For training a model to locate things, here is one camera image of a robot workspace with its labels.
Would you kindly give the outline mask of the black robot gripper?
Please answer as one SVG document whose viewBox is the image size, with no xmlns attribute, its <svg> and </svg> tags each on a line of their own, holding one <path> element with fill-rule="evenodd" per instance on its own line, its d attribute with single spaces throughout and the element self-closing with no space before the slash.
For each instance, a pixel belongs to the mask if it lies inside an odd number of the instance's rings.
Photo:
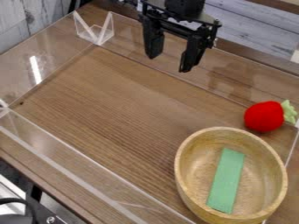
<svg viewBox="0 0 299 224">
<path fill-rule="evenodd" d="M 201 63 L 206 48 L 214 47 L 222 22 L 205 12 L 206 0 L 141 0 L 145 52 L 150 59 L 165 49 L 165 33 L 187 40 L 179 72 Z"/>
</svg>

